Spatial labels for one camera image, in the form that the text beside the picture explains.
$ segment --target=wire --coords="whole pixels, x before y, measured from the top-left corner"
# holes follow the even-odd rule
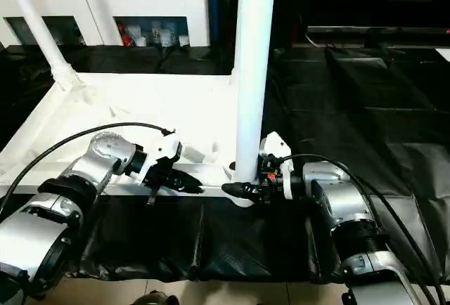
[[[383,196],[379,191],[375,189],[369,182],[366,180],[359,178],[360,182],[362,182],[366,187],[368,187],[370,190],[372,190],[373,194],[380,199],[380,201],[384,204],[384,206],[387,208],[391,216],[394,218],[397,225],[400,227],[402,233],[406,236],[406,239],[408,240],[409,244],[412,246],[414,252],[416,253],[417,257],[419,258],[421,264],[423,265],[423,268],[431,278],[432,284],[436,289],[437,297],[439,299],[439,304],[445,305],[446,299],[444,291],[442,290],[441,285],[439,284],[438,279],[436,278],[435,274],[432,272],[430,263],[428,263],[427,258],[423,254],[422,250],[418,246],[417,242],[414,240],[413,236],[409,233],[408,229],[404,225],[403,221],[400,219],[400,217],[395,212],[394,208],[389,204],[389,202],[386,200],[386,197]]]
[[[432,272],[431,266],[428,263],[428,260],[426,259],[425,255],[423,254],[422,250],[418,246],[417,242],[414,240],[413,236],[409,233],[408,229],[404,225],[403,221],[400,219],[400,217],[395,212],[394,208],[389,204],[389,202],[386,200],[386,198],[381,194],[378,190],[376,190],[369,182],[364,180],[361,177],[353,175],[348,168],[346,168],[345,165],[339,163],[338,161],[329,159],[322,155],[317,154],[294,154],[289,155],[286,157],[282,157],[279,159],[281,162],[292,160],[296,158],[315,158],[321,161],[327,161],[331,164],[334,164],[337,168],[341,169],[344,173],[346,173],[351,180],[355,183],[356,187],[361,191],[361,193],[364,195],[364,197],[367,200],[367,203],[369,204],[369,208],[371,209],[373,213],[373,217],[375,218],[375,221],[378,224],[382,224],[380,220],[380,216],[378,215],[378,212],[375,209],[375,205],[373,204],[372,197],[366,192],[366,189],[364,189],[364,186],[369,188],[373,194],[380,199],[380,201],[384,204],[384,206],[387,208],[388,212],[391,214],[391,216],[396,221],[397,225],[400,227],[402,233],[406,236],[406,239],[408,240],[410,246],[413,248],[414,252],[416,253],[417,257],[420,260],[420,263],[423,265],[424,269],[426,270],[427,274],[429,275],[432,284],[434,288],[436,289],[437,296],[439,298],[439,305],[446,305],[446,299],[444,292],[442,291],[442,287],[439,284],[438,279],[435,277],[434,273]],[[430,304],[436,305],[436,301],[431,295],[429,289],[426,287],[426,285],[422,282],[420,278],[416,278],[417,283],[421,290],[423,291],[424,295],[426,296],[427,300]]]
[[[307,34],[307,33],[304,34],[304,37],[307,39],[307,41],[309,41],[309,43],[310,43],[312,46],[320,47],[319,45],[317,45],[316,43],[314,43],[314,42],[312,41],[311,38],[308,37],[308,34]]]
[[[69,136],[68,138],[65,138],[64,140],[56,143],[55,145],[52,145],[49,149],[47,149],[46,151],[44,151],[42,154],[38,155],[34,160],[32,160],[15,178],[15,180],[12,182],[12,184],[10,185],[8,191],[6,192],[6,194],[3,197],[3,201],[1,202],[1,206],[0,206],[0,216],[1,213],[4,210],[4,207],[6,206],[6,203],[8,203],[9,198],[11,197],[11,195],[13,194],[14,190],[17,188],[17,186],[19,185],[19,182],[23,179],[23,177],[36,165],[39,163],[39,161],[41,161],[44,157],[46,157],[48,154],[52,153],[53,151],[57,150],[59,147],[65,145],[66,143],[69,143],[70,141],[75,140],[76,138],[79,138],[81,136],[93,133],[95,131],[101,131],[104,129],[109,129],[109,128],[113,128],[113,127],[121,127],[121,126],[142,126],[142,127],[147,127],[147,128],[151,128],[151,129],[156,129],[158,131],[161,131],[161,133],[166,136],[171,134],[171,131],[168,131],[162,127],[159,126],[155,126],[153,124],[146,124],[143,122],[117,122],[114,124],[105,124],[103,126],[98,126],[98,127],[94,127],[91,129],[87,129],[85,131],[81,131],[79,133],[76,133],[72,136]]]

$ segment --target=cabinet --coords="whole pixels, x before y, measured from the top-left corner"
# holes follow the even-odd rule
[[[188,35],[191,46],[210,44],[207,0],[32,0],[58,44],[124,45],[120,28],[147,45],[155,28]],[[0,42],[35,44],[15,0],[0,0]]]
[[[87,0],[105,45],[122,45],[117,24],[135,25],[141,34],[150,32],[153,22],[174,23],[187,33],[191,46],[209,45],[205,0]],[[183,31],[183,21],[187,32]]]
[[[32,0],[58,44],[101,45],[100,32],[86,0]],[[35,45],[15,0],[0,0],[0,42]]]

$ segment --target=black fabric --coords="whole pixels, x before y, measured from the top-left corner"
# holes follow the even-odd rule
[[[6,125],[6,140],[51,84],[48,72],[30,77],[46,66],[41,57],[8,52],[0,55],[0,63],[8,67],[9,83],[19,79],[22,87],[15,84],[4,92],[9,105],[2,102],[3,112],[13,109],[20,91],[33,93],[43,85],[30,95],[32,100],[20,102],[23,117]],[[64,53],[83,72],[230,72],[223,53],[205,49],[161,53],[96,47]],[[277,131],[294,153],[339,160],[385,194],[443,283],[450,282],[449,71],[433,50],[277,51],[269,68],[263,123],[264,135]],[[9,212],[27,198],[13,196]],[[391,248],[423,275],[393,219],[378,200],[375,205]],[[311,206],[241,209],[226,199],[159,197],[149,209],[142,197],[105,196],[89,219],[86,247],[71,269],[75,277],[338,280],[336,254]]]

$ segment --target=floor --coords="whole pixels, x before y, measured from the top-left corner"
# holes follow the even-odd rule
[[[99,282],[90,279],[64,279],[41,302],[29,300],[27,305],[130,305],[145,293],[158,290],[175,294],[181,305],[341,305],[343,285],[309,283],[221,283],[176,282],[164,284],[156,280]],[[450,287],[444,287],[450,299]]]

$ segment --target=white pipe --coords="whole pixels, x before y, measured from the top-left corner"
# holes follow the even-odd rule
[[[49,62],[55,81],[60,83],[63,88],[73,84],[77,80],[77,74],[70,64],[65,61],[44,20],[36,12],[31,0],[15,1],[17,1],[19,7],[22,9],[28,27]]]
[[[239,0],[235,66],[238,135],[234,181],[256,179],[274,0]]]

